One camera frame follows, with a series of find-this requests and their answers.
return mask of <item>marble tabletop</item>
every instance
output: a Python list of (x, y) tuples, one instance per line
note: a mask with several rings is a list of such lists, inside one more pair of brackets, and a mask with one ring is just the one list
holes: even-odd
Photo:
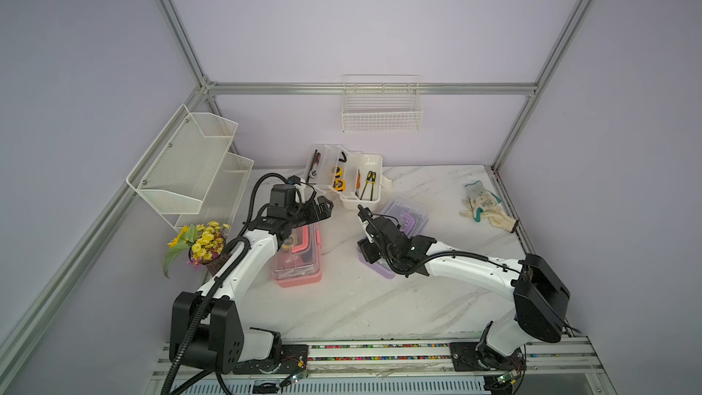
[[(303, 169), (252, 171), (235, 228), (245, 219), (253, 184), (266, 172), (302, 176)], [(392, 189), (383, 189), (376, 212), (401, 194), (429, 209), (423, 235), (483, 255), (524, 256), (515, 234), (458, 214), (465, 209), (466, 183), (480, 180), (494, 191), (483, 165), (385, 167), (383, 174), (392, 180)], [(261, 185), (255, 210), (268, 202), (276, 183), (268, 179)], [(271, 279), (269, 264), (264, 267), (237, 303), (243, 325), (279, 331), (284, 340), (464, 338), (476, 337), (512, 306), (495, 293), (451, 278), (382, 277), (358, 258), (356, 242), (364, 233), (356, 214), (337, 198), (331, 218), (320, 223), (320, 282), (282, 288)]]

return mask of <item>white mesh shelf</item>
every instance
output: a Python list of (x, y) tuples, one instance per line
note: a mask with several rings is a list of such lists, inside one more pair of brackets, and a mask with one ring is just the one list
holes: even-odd
[(344, 132), (418, 132), (418, 86), (417, 75), (345, 75)]
[(237, 123), (185, 106), (174, 116), (183, 119), (168, 144), (143, 173), (137, 164), (127, 183), (175, 229), (212, 220), (231, 224), (253, 167), (229, 152)]

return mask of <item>tape measure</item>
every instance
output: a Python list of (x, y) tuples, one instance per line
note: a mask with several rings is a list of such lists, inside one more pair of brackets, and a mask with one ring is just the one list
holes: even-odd
[(341, 179), (334, 179), (334, 183), (331, 185), (335, 191), (343, 191), (346, 189), (346, 183)]

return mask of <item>robotic arm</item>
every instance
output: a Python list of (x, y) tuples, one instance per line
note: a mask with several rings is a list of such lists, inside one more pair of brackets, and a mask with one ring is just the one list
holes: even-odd
[(358, 217), (367, 236), (360, 244), (366, 261), (383, 258), (395, 273), (405, 276), (458, 279), (514, 303), (500, 320), (488, 323), (475, 350), (463, 358), (473, 370), (504, 368), (531, 340), (560, 341), (570, 293), (541, 257), (528, 254), (517, 260), (464, 252), (427, 236), (409, 238), (388, 218), (373, 218), (361, 206)]
[[(285, 180), (279, 174), (267, 174), (264, 178), (272, 176)], [(252, 199), (262, 180), (256, 183)], [(173, 365), (166, 376), (163, 395), (182, 393), (188, 384), (208, 373), (217, 373), (220, 379), (219, 374), (232, 372), (242, 362), (255, 360), (271, 366), (280, 363), (280, 334), (242, 329), (236, 301), (241, 300), (259, 270), (294, 228), (329, 218), (332, 202), (323, 196), (315, 199), (315, 195), (312, 191), (305, 200), (297, 177), (274, 185), (268, 205), (245, 224), (240, 236), (225, 246), (224, 252), (233, 253), (217, 275), (196, 293), (183, 292), (178, 296), (171, 319), (169, 355)], [(419, 273), (469, 282), (514, 302), (514, 309), (496, 323), (490, 322), (480, 342), (471, 347), (467, 357), (461, 357), (471, 369), (510, 369), (509, 362), (519, 354), (521, 345), (535, 338), (551, 343), (560, 340), (570, 294), (542, 258), (487, 257), (456, 250), (427, 236), (408, 238), (389, 219), (374, 218), (370, 210), (361, 206), (358, 217), (367, 236), (361, 244), (366, 261), (373, 263), (382, 258), (395, 273), (405, 276)], [(203, 323), (207, 313), (209, 323)], [(200, 368), (203, 373), (171, 393), (181, 365)]]

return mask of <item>green leaf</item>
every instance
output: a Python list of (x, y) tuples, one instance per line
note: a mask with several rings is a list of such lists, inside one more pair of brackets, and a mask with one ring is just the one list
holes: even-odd
[(197, 228), (195, 227), (194, 224), (188, 227), (188, 231), (182, 234), (181, 239), (185, 239), (186, 241), (189, 242), (195, 242), (197, 239)]
[(173, 260), (178, 256), (179, 253), (189, 248), (190, 246), (182, 239), (178, 242), (178, 244), (174, 245), (172, 248), (169, 248), (168, 254), (163, 259), (163, 275), (165, 277), (169, 276), (169, 267), (173, 263)]

